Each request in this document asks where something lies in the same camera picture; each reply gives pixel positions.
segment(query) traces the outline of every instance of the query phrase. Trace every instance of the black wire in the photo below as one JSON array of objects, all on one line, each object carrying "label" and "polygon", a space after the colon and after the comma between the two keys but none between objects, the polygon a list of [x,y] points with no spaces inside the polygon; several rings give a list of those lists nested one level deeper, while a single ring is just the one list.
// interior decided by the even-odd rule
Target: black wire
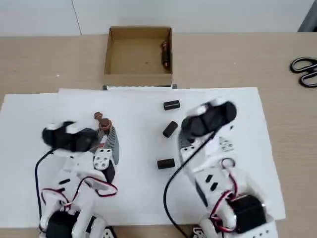
[{"label": "black wire", "polygon": [[198,148],[197,150],[188,158],[188,160],[186,160],[177,170],[176,172],[172,175],[172,177],[170,177],[170,179],[168,180],[166,186],[165,186],[165,189],[164,189],[164,194],[163,194],[163,204],[164,204],[164,209],[165,209],[165,212],[169,218],[169,220],[173,223],[173,225],[182,233],[182,235],[184,237],[188,237],[186,235],[186,233],[180,228],[180,226],[173,220],[172,216],[170,215],[169,213],[169,210],[168,210],[168,207],[167,207],[167,203],[166,203],[166,195],[167,195],[167,190],[168,190],[168,187],[170,185],[170,183],[172,182],[172,180],[176,177],[176,175],[194,158],[194,156],[199,152],[201,151],[201,149],[204,148],[204,146],[214,138],[214,136],[217,134],[217,132],[219,131],[219,129],[215,130],[213,132],[213,134],[211,134]]},{"label": "black wire", "polygon": [[38,179],[38,167],[43,159],[45,159],[48,155],[52,154],[56,149],[51,149],[45,155],[43,155],[35,165],[35,186],[36,186],[36,196],[38,198],[38,206],[39,206],[39,217],[42,217],[42,207],[41,207],[41,198],[39,192],[39,179]]}]

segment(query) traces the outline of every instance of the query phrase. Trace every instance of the wooden table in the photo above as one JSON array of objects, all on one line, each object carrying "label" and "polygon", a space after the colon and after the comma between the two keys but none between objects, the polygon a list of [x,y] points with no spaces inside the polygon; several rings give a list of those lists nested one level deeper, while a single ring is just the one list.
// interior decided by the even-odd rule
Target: wooden table
[{"label": "wooden table", "polygon": [[[0,38],[0,103],[6,93],[100,89],[106,39]],[[286,206],[279,235],[315,237],[317,89],[301,87],[288,67],[298,56],[317,57],[317,34],[174,34],[173,47],[173,80],[179,87],[259,88]],[[172,226],[115,230],[119,238],[181,237]],[[35,238],[37,232],[0,229],[0,237]]]}]

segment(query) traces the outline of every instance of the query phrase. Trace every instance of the scissors handle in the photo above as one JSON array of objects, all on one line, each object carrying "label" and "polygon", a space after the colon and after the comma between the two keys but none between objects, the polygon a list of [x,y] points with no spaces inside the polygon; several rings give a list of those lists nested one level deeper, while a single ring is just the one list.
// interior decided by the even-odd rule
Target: scissors handle
[{"label": "scissors handle", "polygon": [[306,88],[317,88],[317,82],[316,83],[308,83],[306,81],[306,79],[309,79],[309,78],[312,78],[315,76],[317,76],[317,71],[310,71],[310,73],[300,77],[299,83]]},{"label": "scissors handle", "polygon": [[[296,68],[296,64],[299,63],[299,62],[309,62],[311,64],[307,65],[307,66],[304,66],[302,68]],[[309,57],[300,57],[300,58],[297,58],[295,59],[291,64],[290,64],[290,70],[293,72],[293,73],[302,73],[302,72],[312,72],[314,70],[314,68],[317,68],[317,60],[316,59],[313,59],[313,58],[309,58]]]}]

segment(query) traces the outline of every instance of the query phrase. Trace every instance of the white sheet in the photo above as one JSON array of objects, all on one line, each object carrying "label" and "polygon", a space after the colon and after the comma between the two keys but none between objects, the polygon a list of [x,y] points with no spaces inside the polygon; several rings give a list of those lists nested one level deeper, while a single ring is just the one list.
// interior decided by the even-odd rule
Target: white sheet
[{"label": "white sheet", "polygon": [[[96,125],[95,111],[102,111],[113,121],[121,152],[113,181],[119,193],[99,201],[106,219],[110,225],[170,224],[163,209],[162,194],[174,169],[158,171],[156,160],[177,158],[177,132],[169,139],[161,132],[171,120],[180,124],[188,109],[217,96],[232,100],[238,107],[233,131],[239,155],[237,164],[268,194],[274,217],[284,219],[283,198],[257,89],[84,93],[63,90],[58,100],[56,94],[5,97],[0,113],[0,209],[6,215],[0,217],[0,227],[38,225],[34,166],[49,149],[41,140],[42,129],[48,123],[64,119],[80,119],[87,125]],[[162,103],[175,99],[181,101],[181,109],[165,112]],[[47,159],[41,164],[40,187],[50,184],[62,164],[60,159]],[[183,174],[172,183],[167,202],[179,223],[197,223],[206,211]]]},{"label": "white sheet", "polygon": [[[156,160],[177,158],[178,131],[169,139],[161,133],[171,120],[180,125],[189,109],[218,96],[233,101],[238,108],[232,134],[238,154],[237,164],[247,170],[268,194],[275,219],[285,218],[280,184],[256,88],[60,91],[55,120],[82,120],[87,123],[86,126],[96,126],[93,114],[101,111],[116,127],[121,154],[114,184],[118,186],[119,193],[115,199],[104,201],[100,206],[111,224],[170,224],[163,209],[162,194],[174,170],[158,171]],[[177,99],[181,102],[180,109],[163,110],[163,102]],[[178,176],[172,183],[167,203],[171,214],[181,224],[197,223],[206,212],[184,175]]]}]

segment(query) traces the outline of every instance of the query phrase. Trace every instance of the open cardboard box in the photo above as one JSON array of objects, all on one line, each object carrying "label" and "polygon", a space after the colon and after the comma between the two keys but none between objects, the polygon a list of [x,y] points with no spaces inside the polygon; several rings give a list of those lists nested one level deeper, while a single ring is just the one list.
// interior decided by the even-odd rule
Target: open cardboard box
[{"label": "open cardboard box", "polygon": [[[165,69],[161,63],[161,44],[164,40],[169,44],[169,69]],[[105,85],[171,86],[172,29],[112,26],[108,35]]]}]

